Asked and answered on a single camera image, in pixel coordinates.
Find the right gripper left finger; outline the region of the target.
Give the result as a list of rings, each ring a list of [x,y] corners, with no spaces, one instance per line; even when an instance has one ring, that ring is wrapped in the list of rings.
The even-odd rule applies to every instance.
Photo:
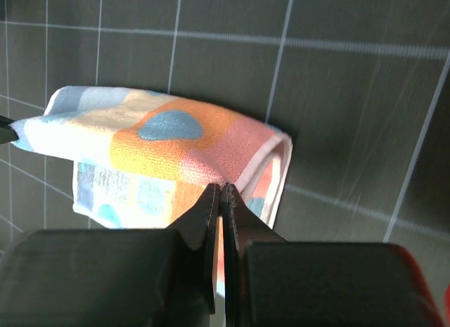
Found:
[[[2,326],[208,326],[220,188],[164,229],[40,230],[1,260]]]

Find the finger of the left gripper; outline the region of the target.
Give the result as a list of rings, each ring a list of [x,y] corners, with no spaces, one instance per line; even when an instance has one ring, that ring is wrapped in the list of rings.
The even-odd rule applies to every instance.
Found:
[[[0,144],[10,143],[18,140],[18,135],[11,127],[13,120],[0,116]]]

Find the blue patterned towel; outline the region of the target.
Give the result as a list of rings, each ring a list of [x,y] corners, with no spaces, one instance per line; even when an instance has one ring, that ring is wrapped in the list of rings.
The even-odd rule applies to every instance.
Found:
[[[233,184],[273,226],[293,142],[210,103],[124,87],[66,86],[15,121],[15,146],[74,163],[73,210],[109,229],[164,228],[208,184]]]

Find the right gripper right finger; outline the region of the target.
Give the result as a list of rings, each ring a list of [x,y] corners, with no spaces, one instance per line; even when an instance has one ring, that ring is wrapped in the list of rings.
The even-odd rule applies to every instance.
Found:
[[[412,254],[391,243],[289,242],[221,191],[227,326],[442,326]]]

